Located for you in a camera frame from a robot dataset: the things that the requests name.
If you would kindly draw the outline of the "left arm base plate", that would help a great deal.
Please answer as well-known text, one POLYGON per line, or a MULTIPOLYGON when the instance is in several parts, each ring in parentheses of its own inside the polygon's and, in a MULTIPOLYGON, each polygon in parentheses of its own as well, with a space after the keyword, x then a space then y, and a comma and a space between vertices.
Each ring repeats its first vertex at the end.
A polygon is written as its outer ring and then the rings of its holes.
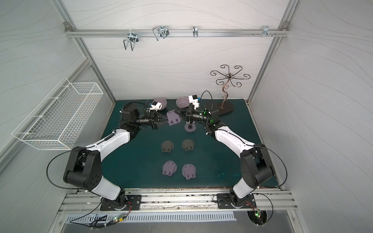
POLYGON ((127 211, 139 210, 141 195, 118 196, 116 200, 103 199, 100 207, 101 211, 127 211))

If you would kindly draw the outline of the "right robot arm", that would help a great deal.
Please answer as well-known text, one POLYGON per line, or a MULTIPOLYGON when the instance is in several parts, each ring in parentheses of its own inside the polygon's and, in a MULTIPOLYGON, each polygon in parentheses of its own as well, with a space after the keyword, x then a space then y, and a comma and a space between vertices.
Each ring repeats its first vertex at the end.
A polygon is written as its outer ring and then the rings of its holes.
POLYGON ((268 149, 263 144, 253 144, 236 133, 219 119, 219 108, 209 102, 204 110, 190 104, 174 111, 180 118, 190 123, 201 123, 207 135, 227 146, 241 162, 241 179, 230 189, 231 205, 241 208, 257 187, 275 175, 268 149))

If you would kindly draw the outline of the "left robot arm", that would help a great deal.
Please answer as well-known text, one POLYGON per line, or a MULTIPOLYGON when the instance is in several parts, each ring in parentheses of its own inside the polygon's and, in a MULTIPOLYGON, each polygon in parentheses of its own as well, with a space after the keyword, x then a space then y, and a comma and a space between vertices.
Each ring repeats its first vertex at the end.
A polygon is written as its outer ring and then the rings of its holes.
POLYGON ((130 101, 120 110, 119 127, 105 138, 85 147, 75 147, 70 153, 63 175, 67 184, 90 191, 104 201, 124 204, 125 190, 103 175, 102 162, 112 152, 135 139, 143 126, 157 129, 167 121, 167 116, 159 113, 160 104, 144 103, 144 114, 138 110, 139 101, 130 101))

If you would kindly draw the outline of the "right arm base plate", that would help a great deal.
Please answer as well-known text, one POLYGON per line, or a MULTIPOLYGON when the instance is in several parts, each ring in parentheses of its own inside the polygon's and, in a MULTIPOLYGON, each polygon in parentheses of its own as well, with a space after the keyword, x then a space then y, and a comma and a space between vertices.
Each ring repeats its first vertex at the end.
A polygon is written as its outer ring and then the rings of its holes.
POLYGON ((219 193, 216 195, 216 202, 219 209, 252 209, 256 208, 253 195, 247 195, 240 199, 234 193, 219 193))

